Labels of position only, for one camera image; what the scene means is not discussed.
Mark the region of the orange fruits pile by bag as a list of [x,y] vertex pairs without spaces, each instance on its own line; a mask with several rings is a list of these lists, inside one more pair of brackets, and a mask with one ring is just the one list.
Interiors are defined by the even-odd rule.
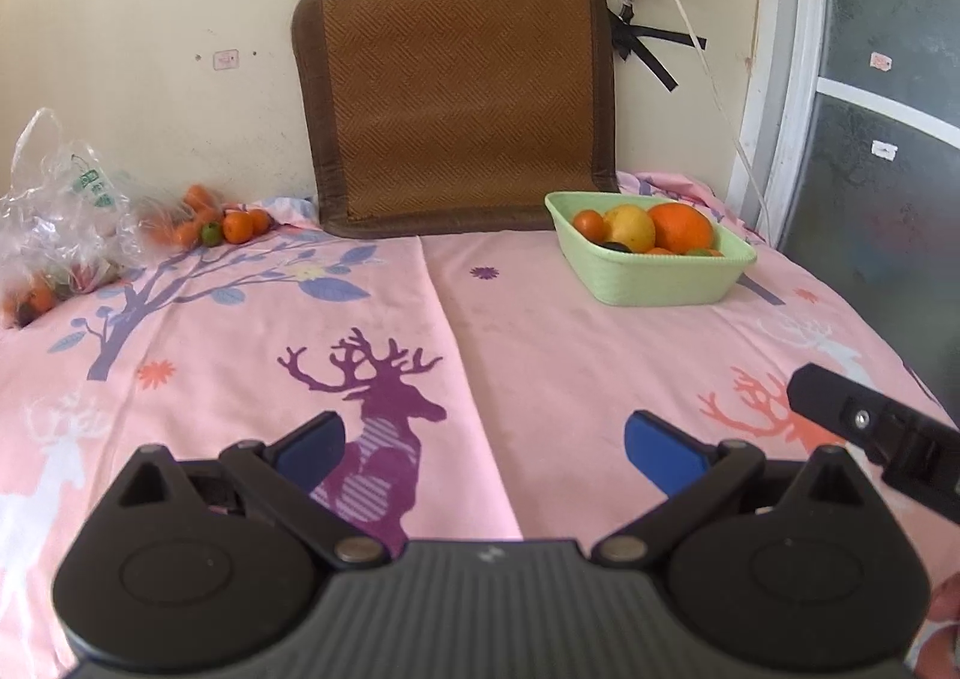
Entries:
[[223,219],[221,199],[203,185],[192,185],[182,196],[146,198],[140,202],[140,234],[156,247],[192,250],[203,227]]

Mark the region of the white window frame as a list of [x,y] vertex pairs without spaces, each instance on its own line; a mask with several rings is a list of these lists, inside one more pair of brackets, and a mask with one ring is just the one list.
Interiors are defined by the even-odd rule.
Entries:
[[958,0],[758,0],[742,118],[752,167],[727,202],[781,243],[820,100],[958,144]]

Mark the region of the clear plastic bag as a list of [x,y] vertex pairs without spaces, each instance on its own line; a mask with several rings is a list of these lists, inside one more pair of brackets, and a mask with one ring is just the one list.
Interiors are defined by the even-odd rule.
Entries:
[[24,328],[179,253],[140,234],[140,202],[165,196],[110,174],[93,147],[64,136],[53,110],[37,110],[16,139],[2,196],[2,325]]

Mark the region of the wall sticker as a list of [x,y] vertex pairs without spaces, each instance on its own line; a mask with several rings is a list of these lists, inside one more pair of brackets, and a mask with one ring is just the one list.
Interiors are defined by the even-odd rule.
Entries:
[[238,50],[220,50],[219,52],[215,52],[212,56],[212,63],[215,71],[238,69],[239,52]]

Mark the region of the small orange mandarin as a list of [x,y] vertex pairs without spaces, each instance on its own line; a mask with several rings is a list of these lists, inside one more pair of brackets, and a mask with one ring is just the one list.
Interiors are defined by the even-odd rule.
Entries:
[[607,238],[607,222],[605,222],[604,216],[594,209],[579,211],[571,220],[571,224],[586,240],[592,241],[596,245],[604,243]]

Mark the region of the green fruit by wall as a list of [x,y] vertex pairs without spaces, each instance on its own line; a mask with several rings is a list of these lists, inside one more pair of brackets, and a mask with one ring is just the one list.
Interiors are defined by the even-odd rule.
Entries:
[[219,247],[223,243],[223,229],[218,222],[205,224],[200,230],[200,241],[205,248]]

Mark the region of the yellow mango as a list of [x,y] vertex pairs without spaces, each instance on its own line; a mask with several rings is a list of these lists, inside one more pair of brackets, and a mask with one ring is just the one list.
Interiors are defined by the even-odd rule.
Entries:
[[631,253],[646,253],[656,247],[656,225],[646,209],[619,204],[604,214],[607,240],[620,243]]

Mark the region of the big orange in basket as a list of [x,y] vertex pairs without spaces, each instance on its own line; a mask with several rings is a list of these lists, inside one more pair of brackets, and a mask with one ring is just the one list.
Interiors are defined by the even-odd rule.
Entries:
[[681,202],[663,202],[647,211],[656,229],[656,245],[677,255],[709,250],[715,229],[708,217]]

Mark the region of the dark purple plum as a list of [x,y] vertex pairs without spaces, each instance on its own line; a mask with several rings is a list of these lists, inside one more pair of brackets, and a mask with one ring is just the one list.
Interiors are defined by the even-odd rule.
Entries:
[[620,241],[604,241],[604,243],[601,243],[601,247],[605,248],[609,252],[626,253],[627,255],[630,255],[630,253],[635,253],[630,247],[627,247],[625,243],[620,243]]

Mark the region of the brown woven seat cushion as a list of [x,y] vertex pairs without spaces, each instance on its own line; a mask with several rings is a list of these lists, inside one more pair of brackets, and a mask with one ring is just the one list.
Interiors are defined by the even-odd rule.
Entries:
[[605,0],[299,0],[291,48],[331,234],[539,230],[619,186]]

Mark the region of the light green plastic basket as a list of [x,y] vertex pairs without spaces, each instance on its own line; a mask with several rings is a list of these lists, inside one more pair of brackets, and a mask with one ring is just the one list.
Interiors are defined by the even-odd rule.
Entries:
[[683,307],[711,305],[724,297],[745,269],[757,263],[752,245],[715,224],[719,256],[633,255],[594,245],[576,232],[573,217],[583,209],[605,214],[619,204],[654,208],[665,198],[617,195],[601,191],[553,191],[544,204],[553,222],[558,247],[579,282],[597,302],[612,307]]

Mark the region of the mandarin by wall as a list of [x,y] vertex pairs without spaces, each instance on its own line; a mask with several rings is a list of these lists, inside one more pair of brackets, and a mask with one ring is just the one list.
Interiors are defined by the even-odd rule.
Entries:
[[252,222],[252,235],[254,235],[254,237],[262,237],[262,235],[267,234],[268,230],[272,229],[272,225],[274,225],[272,216],[263,209],[251,209],[247,215]]
[[245,211],[231,211],[221,219],[221,233],[223,240],[231,245],[242,245],[254,238],[256,224],[251,214]]

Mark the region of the pink printed bedsheet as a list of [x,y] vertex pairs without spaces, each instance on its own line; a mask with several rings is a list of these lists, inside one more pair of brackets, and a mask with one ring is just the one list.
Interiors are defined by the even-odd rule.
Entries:
[[788,408],[807,362],[919,409],[932,397],[832,289],[761,248],[715,305],[609,307],[548,232],[348,241],[306,222],[183,256],[72,298],[2,337],[2,671],[53,677],[70,648],[50,581],[94,500],[140,443],[206,456],[322,409],[350,436],[361,406],[335,346],[420,355],[413,537],[590,542],[658,502],[631,468],[626,416],[647,408],[716,440],[802,458],[825,432]]

